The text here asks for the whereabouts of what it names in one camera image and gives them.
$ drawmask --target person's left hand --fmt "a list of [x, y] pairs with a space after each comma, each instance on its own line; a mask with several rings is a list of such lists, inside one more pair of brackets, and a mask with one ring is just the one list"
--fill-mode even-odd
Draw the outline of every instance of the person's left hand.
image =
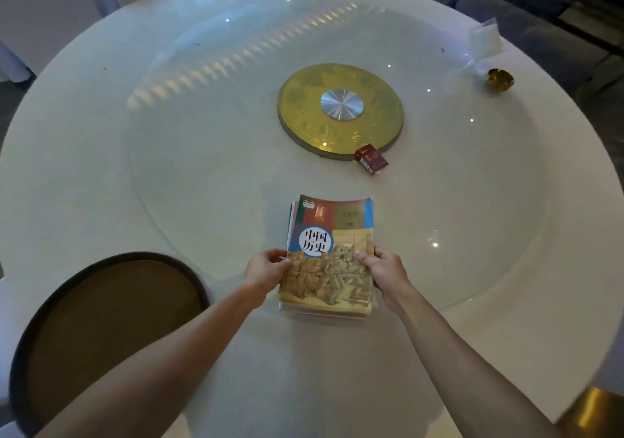
[[254, 308], [258, 308], [267, 298], [267, 294], [280, 283], [284, 273], [292, 267], [284, 249], [269, 249], [256, 253], [249, 259], [245, 269], [244, 286], [253, 287], [258, 293]]

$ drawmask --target person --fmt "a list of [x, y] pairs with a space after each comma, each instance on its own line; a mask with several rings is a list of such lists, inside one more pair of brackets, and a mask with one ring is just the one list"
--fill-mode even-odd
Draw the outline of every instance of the person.
[[[160, 438], [183, 410], [245, 318], [292, 262], [270, 249], [252, 256], [245, 280], [166, 337], [113, 368], [51, 420], [37, 438]], [[401, 258], [358, 252], [384, 303], [401, 319], [464, 438], [554, 438], [557, 428], [477, 354], [410, 283]]]

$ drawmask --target white tabletop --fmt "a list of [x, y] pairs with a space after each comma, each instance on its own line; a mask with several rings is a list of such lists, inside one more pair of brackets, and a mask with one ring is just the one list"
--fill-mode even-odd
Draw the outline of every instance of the white tabletop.
[[[171, 254], [219, 299], [251, 253], [285, 244], [299, 194], [372, 196], [376, 241], [556, 418], [620, 320], [624, 200], [589, 122], [537, 64], [505, 42], [488, 64], [516, 85], [497, 96], [464, 68], [473, 25], [430, 0], [141, 0], [84, 32], [26, 95], [0, 157], [3, 371], [36, 309], [90, 263]], [[322, 62], [401, 97], [376, 178], [280, 127], [281, 84]], [[457, 435], [383, 306], [343, 324], [282, 315], [275, 296], [186, 415], [193, 436]]]

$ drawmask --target person's left arm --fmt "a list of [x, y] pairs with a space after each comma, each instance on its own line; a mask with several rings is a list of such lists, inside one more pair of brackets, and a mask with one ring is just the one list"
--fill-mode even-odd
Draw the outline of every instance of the person's left arm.
[[286, 252], [255, 254], [229, 296], [106, 373], [35, 438], [160, 438], [245, 318], [292, 262]]

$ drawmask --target red box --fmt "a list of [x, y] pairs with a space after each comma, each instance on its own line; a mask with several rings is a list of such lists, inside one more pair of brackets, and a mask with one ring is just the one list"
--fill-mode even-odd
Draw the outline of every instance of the red box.
[[381, 157], [372, 144], [366, 144], [355, 151], [355, 160], [359, 160], [364, 167], [373, 175], [388, 165], [386, 159]]

